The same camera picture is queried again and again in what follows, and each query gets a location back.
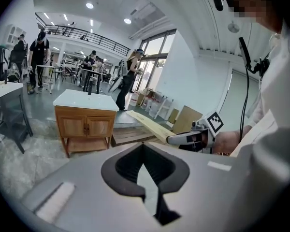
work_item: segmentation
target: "white column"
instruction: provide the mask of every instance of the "white column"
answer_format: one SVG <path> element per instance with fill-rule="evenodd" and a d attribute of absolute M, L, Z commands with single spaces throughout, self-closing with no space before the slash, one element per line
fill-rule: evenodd
<path fill-rule="evenodd" d="M 66 49 L 66 43 L 62 43 L 62 46 L 60 48 L 60 52 L 59 52 L 59 56 L 58 56 L 58 61 L 57 64 L 60 65 L 61 61 L 62 61 L 62 57 L 63 57 L 63 52 Z"/>

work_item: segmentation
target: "ceiling light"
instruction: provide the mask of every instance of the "ceiling light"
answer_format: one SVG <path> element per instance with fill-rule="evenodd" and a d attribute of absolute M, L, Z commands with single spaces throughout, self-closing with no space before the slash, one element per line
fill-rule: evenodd
<path fill-rule="evenodd" d="M 131 24 L 131 20 L 128 19 L 128 18 L 124 19 L 124 21 L 125 21 L 125 23 L 127 23 L 127 24 Z"/>
<path fill-rule="evenodd" d="M 93 9 L 93 5 L 90 2 L 86 3 L 86 7 L 89 8 L 89 9 Z"/>

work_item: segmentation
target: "white ceiling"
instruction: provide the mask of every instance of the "white ceiling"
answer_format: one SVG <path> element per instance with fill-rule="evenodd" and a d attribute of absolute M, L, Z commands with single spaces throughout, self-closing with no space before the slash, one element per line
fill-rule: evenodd
<path fill-rule="evenodd" d="M 240 55 L 238 38 L 243 37 L 250 57 L 258 60 L 269 53 L 271 32 L 257 23 L 234 18 L 227 4 L 219 12 L 213 0 L 150 0 L 177 27 L 192 53 L 197 57 L 200 49 Z M 228 25 L 236 23 L 240 31 L 231 33 Z"/>
<path fill-rule="evenodd" d="M 88 9 L 87 2 L 92 3 L 94 8 Z M 92 18 L 127 34 L 134 34 L 149 23 L 164 17 L 164 14 L 147 0 L 34 0 L 34 7 L 36 12 L 41 13 L 66 14 L 70 17 L 75 15 L 84 17 L 85 20 Z M 130 18 L 132 23 L 127 25 L 124 18 Z"/>
<path fill-rule="evenodd" d="M 92 2 L 94 9 L 86 8 L 86 2 Z M 105 23 L 130 35 L 166 15 L 195 57 L 206 51 L 219 51 L 226 53 L 224 56 L 240 58 L 239 37 L 244 38 L 252 60 L 269 53 L 269 30 L 235 18 L 226 4 L 222 12 L 217 11 L 213 0 L 34 0 L 34 4 L 36 11 L 54 16 L 59 23 L 64 23 L 63 14 L 75 16 L 77 23 L 84 27 L 93 18 L 97 24 L 101 22 L 101 28 Z M 125 17 L 132 18 L 130 25 L 123 22 Z M 239 26 L 238 33 L 228 30 L 231 22 Z"/>

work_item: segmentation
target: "wooden cabinet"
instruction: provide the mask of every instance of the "wooden cabinet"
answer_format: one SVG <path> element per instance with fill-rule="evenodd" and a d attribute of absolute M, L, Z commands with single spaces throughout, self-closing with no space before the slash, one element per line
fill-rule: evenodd
<path fill-rule="evenodd" d="M 114 118 L 112 117 L 87 117 L 87 137 L 111 137 Z"/>
<path fill-rule="evenodd" d="M 61 137 L 86 138 L 87 136 L 86 116 L 59 114 L 57 119 Z"/>
<path fill-rule="evenodd" d="M 67 157 L 70 157 L 69 152 L 93 151 L 109 147 L 115 111 L 55 106 L 55 113 Z"/>

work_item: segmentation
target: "air vent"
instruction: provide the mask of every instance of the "air vent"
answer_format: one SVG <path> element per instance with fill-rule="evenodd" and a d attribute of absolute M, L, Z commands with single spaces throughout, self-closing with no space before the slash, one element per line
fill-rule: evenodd
<path fill-rule="evenodd" d="M 136 9 L 134 9 L 134 10 L 130 13 L 130 15 L 133 15 L 135 12 L 137 12 Z"/>

